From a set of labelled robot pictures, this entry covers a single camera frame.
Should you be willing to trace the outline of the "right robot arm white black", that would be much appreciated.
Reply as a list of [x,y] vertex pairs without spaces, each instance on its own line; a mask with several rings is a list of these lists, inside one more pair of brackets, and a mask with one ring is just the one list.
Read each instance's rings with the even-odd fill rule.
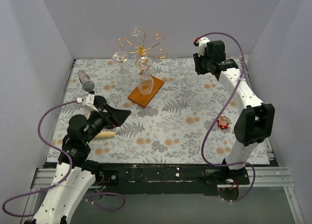
[[235,142],[229,155],[221,164],[214,164],[205,171],[203,179],[209,185],[248,184],[246,162],[252,151],[272,133],[275,108],[259,99],[233,59],[227,59],[221,40],[209,41],[197,38],[194,45],[198,52],[193,55],[198,75],[211,73],[226,88],[230,99],[237,104],[240,115],[234,125]]

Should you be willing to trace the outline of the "round clear wine glass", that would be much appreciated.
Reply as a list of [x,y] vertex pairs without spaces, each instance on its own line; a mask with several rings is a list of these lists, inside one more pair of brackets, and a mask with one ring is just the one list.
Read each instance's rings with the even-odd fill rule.
[[124,52],[124,42],[123,39],[119,37],[114,37],[111,39],[111,45],[116,49],[116,52],[113,54],[112,58],[117,63],[123,63],[128,60],[128,55]]

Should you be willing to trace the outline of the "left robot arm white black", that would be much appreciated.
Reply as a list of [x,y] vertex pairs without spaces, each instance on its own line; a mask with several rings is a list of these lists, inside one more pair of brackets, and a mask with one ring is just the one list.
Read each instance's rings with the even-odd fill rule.
[[100,95],[88,94],[73,101],[90,112],[72,116],[67,134],[59,149],[56,172],[46,196],[27,224],[68,224],[91,185],[99,185],[104,178],[101,164],[88,159],[89,143],[103,130],[122,126],[131,115],[130,110],[115,109]]

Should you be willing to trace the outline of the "ribbed clear wine glass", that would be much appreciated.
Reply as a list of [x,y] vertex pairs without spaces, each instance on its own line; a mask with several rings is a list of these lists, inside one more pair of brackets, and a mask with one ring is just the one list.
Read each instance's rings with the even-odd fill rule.
[[117,83],[122,88],[129,88],[132,84],[132,74],[130,73],[128,63],[121,62],[118,64],[119,70],[117,72],[116,78]]

